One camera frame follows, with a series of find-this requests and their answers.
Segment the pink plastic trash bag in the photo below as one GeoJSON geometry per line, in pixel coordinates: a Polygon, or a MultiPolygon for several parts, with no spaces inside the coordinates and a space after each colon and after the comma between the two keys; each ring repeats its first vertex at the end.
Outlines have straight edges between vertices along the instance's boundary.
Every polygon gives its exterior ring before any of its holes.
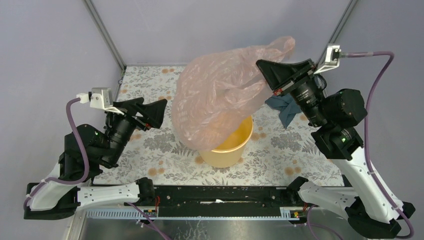
{"type": "Polygon", "coordinates": [[[190,149],[210,151],[222,144],[273,91],[256,62],[280,63],[296,41],[282,36],[268,45],[252,45],[195,58],[176,83],[171,122],[190,149]]]}

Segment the yellow plastic trash bin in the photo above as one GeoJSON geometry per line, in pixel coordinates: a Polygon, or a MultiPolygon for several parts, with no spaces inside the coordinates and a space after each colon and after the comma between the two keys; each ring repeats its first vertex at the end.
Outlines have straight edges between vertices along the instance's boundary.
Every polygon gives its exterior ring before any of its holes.
{"type": "Polygon", "coordinates": [[[199,155],[205,163],[214,168],[231,167],[242,157],[253,130],[254,121],[252,116],[249,116],[221,145],[211,151],[200,151],[199,155]]]}

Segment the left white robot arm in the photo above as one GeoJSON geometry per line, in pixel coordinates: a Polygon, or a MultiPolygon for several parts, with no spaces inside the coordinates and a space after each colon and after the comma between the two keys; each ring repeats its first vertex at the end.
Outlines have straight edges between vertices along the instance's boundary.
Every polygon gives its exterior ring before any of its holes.
{"type": "Polygon", "coordinates": [[[65,107],[71,133],[64,137],[64,150],[50,174],[38,183],[29,183],[23,203],[26,220],[61,220],[94,206],[141,203],[148,206],[156,199],[153,181],[142,177],[114,186],[85,186],[103,172],[118,166],[135,130],[159,129],[164,121],[167,100],[144,104],[142,97],[114,102],[123,114],[108,112],[104,131],[89,124],[76,125],[71,107],[65,107]]]}

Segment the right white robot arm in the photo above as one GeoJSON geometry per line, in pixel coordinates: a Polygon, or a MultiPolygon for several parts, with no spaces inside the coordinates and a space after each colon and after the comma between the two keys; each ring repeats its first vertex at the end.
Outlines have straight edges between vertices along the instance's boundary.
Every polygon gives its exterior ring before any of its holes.
{"type": "Polygon", "coordinates": [[[389,191],[366,157],[364,142],[355,130],[367,116],[361,92],[345,88],[324,96],[318,87],[315,78],[339,64],[336,57],[319,67],[310,59],[289,64],[256,62],[273,93],[291,95],[309,124],[317,128],[311,135],[318,150],[334,162],[356,192],[347,196],[298,177],[288,186],[286,198],[293,206],[305,202],[341,216],[365,238],[394,239],[401,230],[399,220],[409,219],[415,207],[389,191]]]}

